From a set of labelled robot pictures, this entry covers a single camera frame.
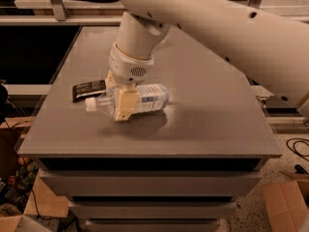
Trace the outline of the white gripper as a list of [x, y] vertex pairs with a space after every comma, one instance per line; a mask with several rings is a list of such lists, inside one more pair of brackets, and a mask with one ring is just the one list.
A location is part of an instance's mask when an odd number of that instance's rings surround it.
[[109, 55], [109, 69], [105, 78], [107, 88], [115, 88], [115, 121], [127, 121], [133, 113], [138, 101], [139, 92], [135, 86], [127, 86], [133, 82], [143, 82], [154, 66], [154, 58], [139, 60], [125, 55], [115, 43]]

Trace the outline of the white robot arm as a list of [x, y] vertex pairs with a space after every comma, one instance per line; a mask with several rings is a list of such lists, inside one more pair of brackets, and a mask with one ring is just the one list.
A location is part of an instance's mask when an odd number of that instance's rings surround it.
[[229, 0], [120, 0], [126, 8], [109, 57], [109, 87], [120, 87], [116, 118], [137, 104], [153, 51], [171, 25], [281, 101], [309, 116], [309, 25]]

